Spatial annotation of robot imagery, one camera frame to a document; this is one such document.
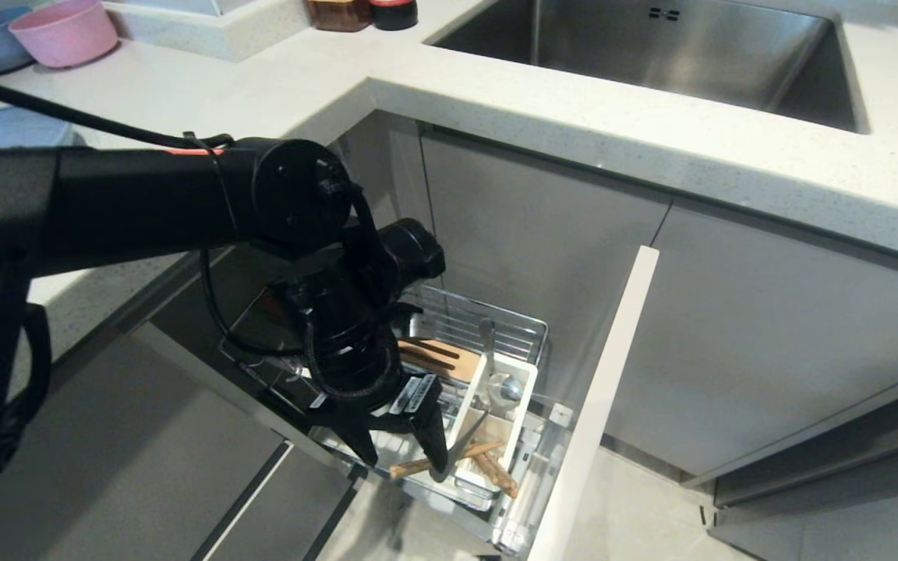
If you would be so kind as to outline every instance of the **jar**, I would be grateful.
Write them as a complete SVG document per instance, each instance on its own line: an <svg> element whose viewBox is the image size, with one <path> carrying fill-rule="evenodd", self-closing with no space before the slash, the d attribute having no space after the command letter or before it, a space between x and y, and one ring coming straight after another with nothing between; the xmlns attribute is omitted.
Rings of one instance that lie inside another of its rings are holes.
<svg viewBox="0 0 898 561"><path fill-rule="evenodd" d="M415 0L369 0L373 25L384 31L399 31L418 23Z"/></svg>
<svg viewBox="0 0 898 561"><path fill-rule="evenodd" d="M369 25L369 0L307 0L314 27L353 32Z"/></svg>

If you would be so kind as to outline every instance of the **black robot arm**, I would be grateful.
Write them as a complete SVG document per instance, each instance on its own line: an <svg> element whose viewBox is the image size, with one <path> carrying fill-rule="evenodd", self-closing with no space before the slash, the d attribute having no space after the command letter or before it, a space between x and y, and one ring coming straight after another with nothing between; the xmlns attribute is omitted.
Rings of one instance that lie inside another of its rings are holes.
<svg viewBox="0 0 898 561"><path fill-rule="evenodd" d="M406 383L385 310L413 281L442 273L441 248L410 219L378 231L361 189L324 146L243 139L224 149L0 150L0 470L36 409L6 403L17 338L37 317L26 305L31 278L234 242L313 263L274 287L306 342L288 352L304 355L327 395L310 424L330 426L375 463L373 412ZM324 251L339 257L314 259ZM211 313L222 326L215 305ZM42 310L40 318L46 333ZM43 365L43 354L34 362ZM431 387L426 406L381 416L381 425L414 434L443 469L437 380Z"/></svg>

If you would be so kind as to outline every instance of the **pink bowl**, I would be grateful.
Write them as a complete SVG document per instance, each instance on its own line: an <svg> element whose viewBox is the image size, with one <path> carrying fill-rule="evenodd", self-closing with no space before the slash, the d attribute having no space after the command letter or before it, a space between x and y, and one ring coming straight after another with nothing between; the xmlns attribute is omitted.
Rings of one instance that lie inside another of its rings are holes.
<svg viewBox="0 0 898 561"><path fill-rule="evenodd" d="M101 0L68 0L31 12L9 31L44 66L75 66L103 56L117 44L117 30Z"/></svg>

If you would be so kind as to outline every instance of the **white countertop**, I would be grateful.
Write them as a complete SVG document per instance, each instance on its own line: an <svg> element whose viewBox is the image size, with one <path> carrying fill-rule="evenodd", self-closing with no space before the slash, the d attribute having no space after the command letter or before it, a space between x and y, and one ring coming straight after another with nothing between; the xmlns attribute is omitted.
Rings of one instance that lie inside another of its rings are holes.
<svg viewBox="0 0 898 561"><path fill-rule="evenodd" d="M489 0L418 0L402 32L303 31L242 63L125 42L88 66L0 83L133 125L330 143L374 110L811 224L898 252L898 9L753 0L838 22L869 134L424 45ZM85 132L91 146L136 143ZM34 281L56 355L174 263Z"/></svg>

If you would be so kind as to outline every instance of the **white panel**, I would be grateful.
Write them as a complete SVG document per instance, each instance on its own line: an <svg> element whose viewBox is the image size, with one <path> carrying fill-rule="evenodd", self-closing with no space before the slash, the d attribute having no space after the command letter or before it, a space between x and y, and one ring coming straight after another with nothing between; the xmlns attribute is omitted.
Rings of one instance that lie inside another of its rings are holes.
<svg viewBox="0 0 898 561"><path fill-rule="evenodd" d="M598 452L612 401L619 390L626 357L633 344L639 316L646 302L649 284L656 269L659 252L642 246L623 291L623 298L616 311L606 338L598 369L591 379L591 387L584 406L577 417L577 427L567 445L567 454L557 475L556 485L546 502L546 511L539 522L536 539L529 552L531 561L553 561L563 558L567 540L574 529L574 522L581 496L588 483L592 461Z"/></svg>

